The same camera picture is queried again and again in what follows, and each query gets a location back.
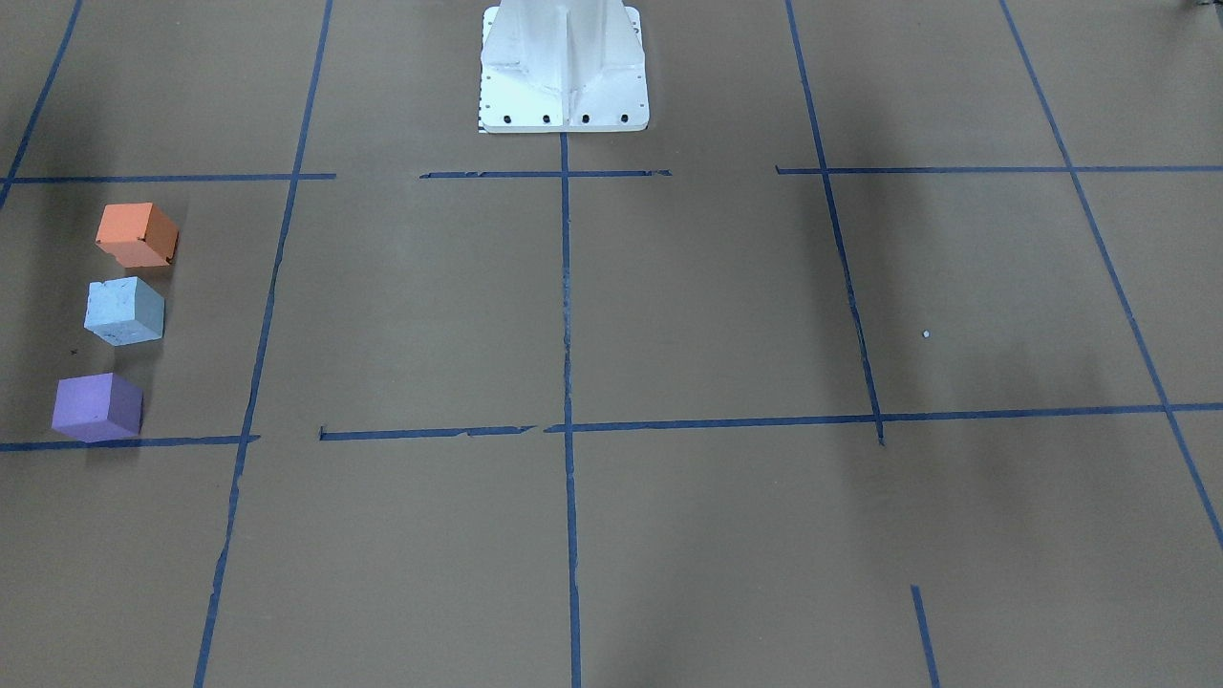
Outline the orange foam block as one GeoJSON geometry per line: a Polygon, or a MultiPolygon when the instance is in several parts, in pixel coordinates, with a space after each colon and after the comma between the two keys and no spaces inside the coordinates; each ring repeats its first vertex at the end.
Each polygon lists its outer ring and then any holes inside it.
{"type": "Polygon", "coordinates": [[[106,204],[95,247],[126,269],[158,269],[175,262],[179,235],[179,224],[153,202],[106,204]]]}

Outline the light blue foam block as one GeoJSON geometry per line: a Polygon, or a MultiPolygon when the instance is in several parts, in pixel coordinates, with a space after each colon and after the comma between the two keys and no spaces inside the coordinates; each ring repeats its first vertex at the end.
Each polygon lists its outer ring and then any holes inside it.
{"type": "Polygon", "coordinates": [[[164,336],[165,299],[139,277],[89,284],[83,328],[111,347],[164,336]]]}

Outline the purple foam block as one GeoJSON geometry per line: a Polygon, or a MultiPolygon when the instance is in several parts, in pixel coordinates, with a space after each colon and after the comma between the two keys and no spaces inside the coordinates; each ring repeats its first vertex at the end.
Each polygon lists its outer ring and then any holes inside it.
{"type": "Polygon", "coordinates": [[[53,422],[57,434],[95,444],[139,435],[143,391],[114,371],[57,381],[53,422]]]}

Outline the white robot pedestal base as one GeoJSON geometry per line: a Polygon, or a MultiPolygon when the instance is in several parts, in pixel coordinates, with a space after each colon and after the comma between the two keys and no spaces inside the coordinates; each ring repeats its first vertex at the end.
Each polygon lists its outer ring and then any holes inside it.
{"type": "Polygon", "coordinates": [[[623,1],[501,1],[484,10],[481,28],[479,132],[647,130],[638,9],[623,1]]]}

